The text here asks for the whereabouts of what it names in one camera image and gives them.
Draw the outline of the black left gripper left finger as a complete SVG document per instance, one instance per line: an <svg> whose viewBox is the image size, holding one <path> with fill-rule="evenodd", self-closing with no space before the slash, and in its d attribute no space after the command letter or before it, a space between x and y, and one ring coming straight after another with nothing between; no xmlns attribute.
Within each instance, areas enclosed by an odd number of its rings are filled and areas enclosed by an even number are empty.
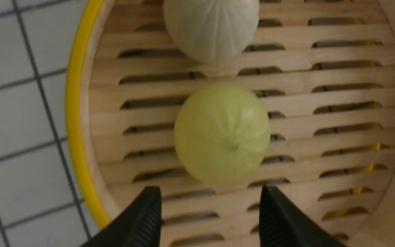
<svg viewBox="0 0 395 247"><path fill-rule="evenodd" d="M116 219L83 247L158 247L163 220L159 187L145 187Z"/></svg>

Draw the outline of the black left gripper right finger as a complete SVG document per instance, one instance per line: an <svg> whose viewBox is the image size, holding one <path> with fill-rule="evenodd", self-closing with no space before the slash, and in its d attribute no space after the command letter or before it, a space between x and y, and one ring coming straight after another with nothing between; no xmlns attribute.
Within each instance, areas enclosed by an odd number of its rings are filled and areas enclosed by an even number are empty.
<svg viewBox="0 0 395 247"><path fill-rule="evenodd" d="M274 186L262 186L259 206L261 247L343 247L285 194Z"/></svg>

